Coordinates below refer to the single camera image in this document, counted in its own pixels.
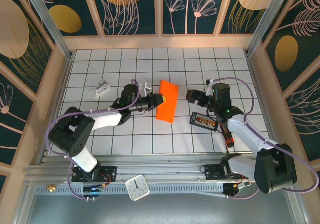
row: orange object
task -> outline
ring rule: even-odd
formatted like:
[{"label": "orange object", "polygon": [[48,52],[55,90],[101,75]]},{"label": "orange object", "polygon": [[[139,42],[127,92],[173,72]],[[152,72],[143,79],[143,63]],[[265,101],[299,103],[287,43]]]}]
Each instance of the orange object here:
[{"label": "orange object", "polygon": [[166,101],[157,107],[155,118],[172,124],[175,119],[179,86],[166,80],[161,80],[159,94],[164,95]]}]

